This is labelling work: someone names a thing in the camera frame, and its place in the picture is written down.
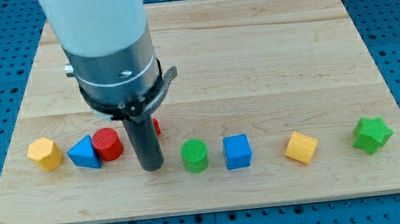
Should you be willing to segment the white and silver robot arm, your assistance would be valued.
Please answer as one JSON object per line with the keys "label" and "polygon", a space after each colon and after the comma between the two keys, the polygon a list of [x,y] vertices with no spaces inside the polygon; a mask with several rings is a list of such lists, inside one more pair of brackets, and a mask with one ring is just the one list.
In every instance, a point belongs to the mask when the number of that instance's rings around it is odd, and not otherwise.
{"label": "white and silver robot arm", "polygon": [[86,103],[120,119],[142,112],[161,72],[144,0],[38,0]]}

